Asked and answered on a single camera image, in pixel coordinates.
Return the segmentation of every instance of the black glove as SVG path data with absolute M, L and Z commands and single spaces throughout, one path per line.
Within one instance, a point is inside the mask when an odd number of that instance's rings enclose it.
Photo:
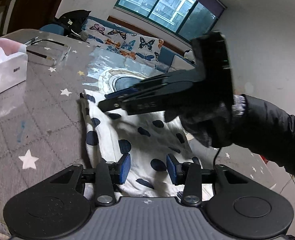
M 205 147 L 221 148 L 232 144 L 230 134 L 241 124 L 246 110 L 246 100 L 243 96 L 233 96 L 232 111 L 228 111 L 222 102 L 216 105 L 204 104 L 202 108 L 182 107 L 167 110 L 164 113 L 165 122 L 170 122 L 179 116 L 183 128 L 191 133 Z

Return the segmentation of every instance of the black jacket sleeve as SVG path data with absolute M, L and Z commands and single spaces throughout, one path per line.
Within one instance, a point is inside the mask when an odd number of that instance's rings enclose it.
M 243 96 L 247 108 L 232 132 L 233 143 L 284 166 L 295 176 L 295 116 L 267 101 Z

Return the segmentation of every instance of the metal bolt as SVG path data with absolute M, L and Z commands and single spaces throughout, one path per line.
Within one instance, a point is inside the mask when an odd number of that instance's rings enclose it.
M 198 203 L 200 201 L 200 198 L 194 195 L 189 195 L 189 196 L 185 196 L 184 197 L 184 201 L 191 203 L 191 204 L 195 204 Z
M 111 196 L 108 196 L 108 195 L 102 195 L 102 196 L 99 196 L 97 198 L 97 201 L 98 202 L 101 202 L 101 203 L 104 203 L 104 204 L 111 203 L 112 200 L 113 200 L 112 197 Z

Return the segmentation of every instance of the wooden door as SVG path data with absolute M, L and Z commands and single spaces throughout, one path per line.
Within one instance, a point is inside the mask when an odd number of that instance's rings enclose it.
M 61 0 L 16 0 L 7 33 L 39 29 L 55 16 Z

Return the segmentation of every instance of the plastic bag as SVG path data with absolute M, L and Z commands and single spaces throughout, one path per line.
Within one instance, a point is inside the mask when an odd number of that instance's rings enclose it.
M 0 38 L 0 93 L 25 81 L 26 45 Z

